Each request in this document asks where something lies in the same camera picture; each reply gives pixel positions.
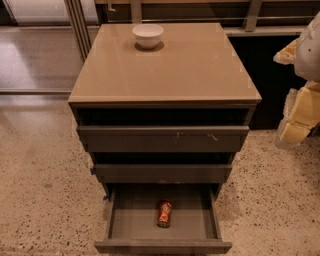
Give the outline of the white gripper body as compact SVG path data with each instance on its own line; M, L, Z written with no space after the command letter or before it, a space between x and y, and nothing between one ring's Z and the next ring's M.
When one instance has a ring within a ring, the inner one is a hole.
M320 12L298 38L294 69L305 80L320 81Z

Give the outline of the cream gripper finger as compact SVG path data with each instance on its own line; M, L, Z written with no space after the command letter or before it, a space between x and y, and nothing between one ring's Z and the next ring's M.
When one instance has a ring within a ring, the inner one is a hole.
M300 145L320 123L320 83L308 81L302 88L290 89L285 100L275 144L281 149Z
M273 57L273 61L278 64L288 65L293 64L296 56L296 46L298 40L295 39L290 42L286 47L277 52Z

